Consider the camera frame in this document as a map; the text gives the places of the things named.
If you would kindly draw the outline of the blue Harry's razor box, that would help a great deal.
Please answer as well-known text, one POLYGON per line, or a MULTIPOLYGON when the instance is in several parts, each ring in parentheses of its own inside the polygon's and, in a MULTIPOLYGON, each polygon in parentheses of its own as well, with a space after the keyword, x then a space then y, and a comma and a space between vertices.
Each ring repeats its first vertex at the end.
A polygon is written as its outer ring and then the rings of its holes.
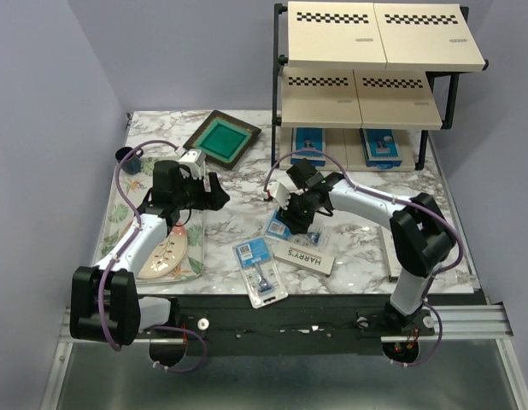
POLYGON ((304 148, 317 149, 319 153, 313 151, 303 151, 294 154, 290 158, 290 164, 295 165, 302 159, 308 159, 314 167, 323 167, 326 164, 326 157, 322 152, 326 148, 325 131, 323 128, 294 128, 291 135, 291 150, 301 150, 304 148))
POLYGON ((391 169, 402 164, 401 151, 391 129, 361 129, 360 135, 368 167, 391 169))

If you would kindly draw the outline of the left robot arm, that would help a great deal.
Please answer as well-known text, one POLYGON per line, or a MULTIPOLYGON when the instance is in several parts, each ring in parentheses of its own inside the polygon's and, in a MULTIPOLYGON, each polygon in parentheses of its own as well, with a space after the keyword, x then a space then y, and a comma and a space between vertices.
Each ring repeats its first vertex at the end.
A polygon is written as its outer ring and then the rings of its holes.
POLYGON ((180 325, 171 302, 140 297, 136 277, 154 249, 176 227, 186 211, 218 211, 230 200, 218 175, 201 178, 188 165, 173 160, 154 165, 152 185, 138 206, 126 235, 94 266, 80 266, 73 274, 69 330, 81 340, 108 343, 120 350, 138 333, 151 327, 171 337, 180 325))

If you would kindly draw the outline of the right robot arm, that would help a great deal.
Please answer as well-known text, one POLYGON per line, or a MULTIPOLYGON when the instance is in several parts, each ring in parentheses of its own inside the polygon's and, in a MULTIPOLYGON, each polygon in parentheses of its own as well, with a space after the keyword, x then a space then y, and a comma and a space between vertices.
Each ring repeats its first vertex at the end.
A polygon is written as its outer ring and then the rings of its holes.
POLYGON ((298 189, 265 183, 267 200, 279 205, 277 217, 293 234, 305 234, 316 214, 345 212, 389 229, 401 272, 384 306, 384 326, 396 335, 412 328, 415 315, 431 287, 432 278, 449 270, 443 262, 453 247, 463 257, 457 230, 444 218, 433 196, 393 196, 353 182, 345 171, 322 175, 310 161, 287 170, 298 189))

